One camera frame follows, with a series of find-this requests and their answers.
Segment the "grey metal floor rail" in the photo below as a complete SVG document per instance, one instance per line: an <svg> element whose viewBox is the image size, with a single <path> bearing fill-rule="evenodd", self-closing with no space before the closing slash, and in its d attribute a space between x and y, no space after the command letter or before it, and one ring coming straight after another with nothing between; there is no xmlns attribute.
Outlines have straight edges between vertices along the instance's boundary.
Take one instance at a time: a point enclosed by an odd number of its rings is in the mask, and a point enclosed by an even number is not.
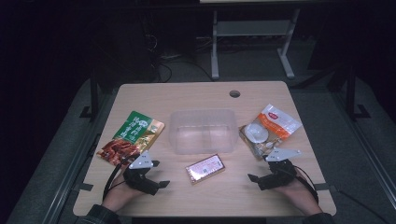
<svg viewBox="0 0 396 224"><path fill-rule="evenodd" d="M366 103L333 93L346 124L358 140L375 177L396 210L396 124L369 93Z"/></svg>
<svg viewBox="0 0 396 224"><path fill-rule="evenodd" d="M90 162L96 149L114 99L113 93L100 93L98 111L93 119L80 116L92 102L89 95L82 91L73 101L40 163L42 196L46 204L39 224L58 223L74 186L86 174L85 164Z"/></svg>

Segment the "orange and clear packet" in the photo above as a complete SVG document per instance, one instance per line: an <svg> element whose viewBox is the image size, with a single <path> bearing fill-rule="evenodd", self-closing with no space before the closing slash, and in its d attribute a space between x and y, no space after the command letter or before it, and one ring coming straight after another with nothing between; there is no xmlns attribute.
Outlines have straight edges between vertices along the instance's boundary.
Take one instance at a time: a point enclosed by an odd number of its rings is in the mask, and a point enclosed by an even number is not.
<svg viewBox="0 0 396 224"><path fill-rule="evenodd" d="M287 140L302 123L269 104L249 124L239 128L239 136L257 160Z"/></svg>

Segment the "clear plastic container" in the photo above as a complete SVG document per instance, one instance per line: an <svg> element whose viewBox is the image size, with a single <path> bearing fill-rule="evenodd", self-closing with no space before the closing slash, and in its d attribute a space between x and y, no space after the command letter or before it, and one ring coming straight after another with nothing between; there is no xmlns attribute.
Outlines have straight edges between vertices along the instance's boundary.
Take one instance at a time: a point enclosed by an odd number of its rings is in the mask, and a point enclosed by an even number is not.
<svg viewBox="0 0 396 224"><path fill-rule="evenodd" d="M169 141L176 154L230 153L237 139L231 109L183 110L170 116Z"/></svg>

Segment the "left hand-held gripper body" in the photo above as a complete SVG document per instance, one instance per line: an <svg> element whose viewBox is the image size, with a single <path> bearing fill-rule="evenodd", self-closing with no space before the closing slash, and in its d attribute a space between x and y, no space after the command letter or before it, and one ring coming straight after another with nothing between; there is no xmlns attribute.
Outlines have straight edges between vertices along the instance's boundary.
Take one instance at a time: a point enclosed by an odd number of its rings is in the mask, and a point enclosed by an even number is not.
<svg viewBox="0 0 396 224"><path fill-rule="evenodd" d="M146 178L146 173L152 167L152 159L149 153L144 151L124 171L126 184L132 189L155 195L159 190L158 183Z"/></svg>

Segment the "green snack packet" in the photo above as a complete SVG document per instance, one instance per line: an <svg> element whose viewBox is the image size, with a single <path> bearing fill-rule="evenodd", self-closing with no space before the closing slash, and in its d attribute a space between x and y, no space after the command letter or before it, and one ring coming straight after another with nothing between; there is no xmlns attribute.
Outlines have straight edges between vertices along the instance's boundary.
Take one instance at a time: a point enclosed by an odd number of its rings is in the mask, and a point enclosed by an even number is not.
<svg viewBox="0 0 396 224"><path fill-rule="evenodd" d="M139 156L149 150L163 128L163 122L132 111L113 138L96 155L110 164L118 165L129 156Z"/></svg>

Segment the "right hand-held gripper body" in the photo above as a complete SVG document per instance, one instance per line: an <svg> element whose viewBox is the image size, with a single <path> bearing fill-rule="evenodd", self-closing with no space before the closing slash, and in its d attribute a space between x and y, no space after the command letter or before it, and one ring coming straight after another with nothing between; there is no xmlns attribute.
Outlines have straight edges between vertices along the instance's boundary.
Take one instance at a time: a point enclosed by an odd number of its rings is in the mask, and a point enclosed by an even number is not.
<svg viewBox="0 0 396 224"><path fill-rule="evenodd" d="M296 176L291 158L300 156L302 152L297 149L274 148L269 155L270 175L260 177L258 183L261 190L274 189L288 185Z"/></svg>

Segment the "grey metal table frame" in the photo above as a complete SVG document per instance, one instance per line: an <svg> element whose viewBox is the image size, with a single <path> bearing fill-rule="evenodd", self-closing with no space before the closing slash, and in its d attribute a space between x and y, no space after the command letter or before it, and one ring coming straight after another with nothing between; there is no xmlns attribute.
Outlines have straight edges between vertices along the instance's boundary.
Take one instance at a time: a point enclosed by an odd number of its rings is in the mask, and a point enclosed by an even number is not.
<svg viewBox="0 0 396 224"><path fill-rule="evenodd" d="M285 37L284 44L277 49L278 58L282 63L286 77L294 79L295 75L290 66L287 52L299 18L300 9L293 10L289 20L277 21L220 21L218 12L213 12L212 22L212 50L211 50L211 77L219 79L218 38L229 36L270 36Z"/></svg>

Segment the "black metal stand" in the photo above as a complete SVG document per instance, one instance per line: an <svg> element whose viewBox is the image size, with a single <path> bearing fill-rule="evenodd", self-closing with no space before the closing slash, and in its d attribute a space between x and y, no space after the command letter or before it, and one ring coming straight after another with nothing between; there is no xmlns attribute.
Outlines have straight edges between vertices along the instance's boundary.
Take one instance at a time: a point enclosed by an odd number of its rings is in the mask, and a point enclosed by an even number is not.
<svg viewBox="0 0 396 224"><path fill-rule="evenodd" d="M99 111L98 82L94 70L92 70L90 75L90 98L91 104L84 106L79 116L93 122Z"/></svg>
<svg viewBox="0 0 396 224"><path fill-rule="evenodd" d="M371 116L364 105L355 104L356 74L354 67L349 65L346 72L346 113L353 120L369 119Z"/></svg>

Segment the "person's right hand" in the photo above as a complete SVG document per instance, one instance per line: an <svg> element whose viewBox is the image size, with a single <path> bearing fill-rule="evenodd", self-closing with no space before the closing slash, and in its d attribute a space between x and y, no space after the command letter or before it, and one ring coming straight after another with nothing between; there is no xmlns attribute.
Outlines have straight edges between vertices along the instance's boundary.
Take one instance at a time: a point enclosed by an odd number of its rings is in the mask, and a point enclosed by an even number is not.
<svg viewBox="0 0 396 224"><path fill-rule="evenodd" d="M305 216L313 216L322 212L311 192L299 181L294 179L287 186L275 188L283 194Z"/></svg>

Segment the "person's left hand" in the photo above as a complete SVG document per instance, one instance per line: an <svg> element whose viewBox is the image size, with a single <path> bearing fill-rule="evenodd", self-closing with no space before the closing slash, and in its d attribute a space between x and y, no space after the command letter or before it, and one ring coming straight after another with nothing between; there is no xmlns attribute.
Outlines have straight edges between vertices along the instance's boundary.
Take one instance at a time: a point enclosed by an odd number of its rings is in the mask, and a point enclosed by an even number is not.
<svg viewBox="0 0 396 224"><path fill-rule="evenodd" d="M102 206L117 213L132 200L143 195L143 192L131 189L125 182L123 173L126 167L122 166L118 176L113 180L111 189L103 199Z"/></svg>

